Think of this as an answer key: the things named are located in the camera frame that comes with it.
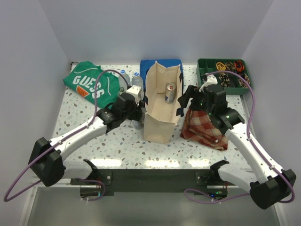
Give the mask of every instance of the blue cloth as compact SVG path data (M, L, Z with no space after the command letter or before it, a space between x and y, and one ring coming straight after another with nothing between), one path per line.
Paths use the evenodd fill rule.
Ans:
M164 67L172 67L180 65L181 73L183 74L183 65L182 61L180 59L162 59L162 60L142 60L140 62L140 76L143 79L143 88L145 93L145 79L146 74L151 66L155 64L155 62L158 62L159 64L163 65ZM184 92L184 79L182 80L182 93ZM184 116L184 109L178 109L177 114L180 114L181 117Z

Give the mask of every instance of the green crate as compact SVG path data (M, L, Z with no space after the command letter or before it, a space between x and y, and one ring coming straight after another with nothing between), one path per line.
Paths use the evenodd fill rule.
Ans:
M248 68L246 66L245 61L243 61L241 59L205 59L205 58L199 59L198 67L197 67L198 85L201 86L202 84L204 84L204 81L202 80L201 75L203 75L205 73L217 71L217 69L216 69L217 62L222 62L223 64L225 62L234 63L236 60L240 60L243 63L243 65L245 66L244 73L246 73L248 75L250 83L251 83L251 87L252 87L252 80L251 80L250 73L248 72ZM215 74L215 77L217 78L218 84L220 84L219 75ZM227 95L243 95L249 91L248 88L243 88L240 86L240 84L238 82L238 78L236 76L233 76L232 79L234 79L234 84L236 84L237 87L231 87L231 88L225 87L224 89L225 89Z

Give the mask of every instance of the speckled tabletop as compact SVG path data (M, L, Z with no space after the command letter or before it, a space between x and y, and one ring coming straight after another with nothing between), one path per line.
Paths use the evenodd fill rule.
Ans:
M196 65L183 65L184 90L189 84L197 85ZM131 77L139 71L139 65L102 65L101 68L122 70ZM229 107L236 109L243 117L245 113L240 96L227 96ZM62 106L56 122L54 137L87 121L94 113L94 105L76 92L66 88ZM228 160L240 169L250 166L238 149L229 141L228 150L217 151L199 143L180 137L184 117L174 129L169 145L143 141L143 129L135 130L130 121L105 136L97 137L83 145L68 159L82 161L90 159L98 168L115 169L208 169L210 164Z

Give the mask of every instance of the green t-shirt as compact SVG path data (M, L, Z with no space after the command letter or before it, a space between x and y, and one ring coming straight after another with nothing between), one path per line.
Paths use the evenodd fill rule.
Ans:
M89 61L80 62L73 71L64 78L64 83L94 104L95 82L101 72L103 72L103 70L100 69L100 66L96 66ZM111 73L103 74L98 81L96 89L97 106L104 108L107 104L115 102L118 92L118 78Z

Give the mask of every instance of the red checkered cloth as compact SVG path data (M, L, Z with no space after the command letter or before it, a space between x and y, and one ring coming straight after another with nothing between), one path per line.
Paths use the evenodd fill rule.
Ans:
M204 111L188 110L180 136L220 151L228 149L228 139L212 125Z

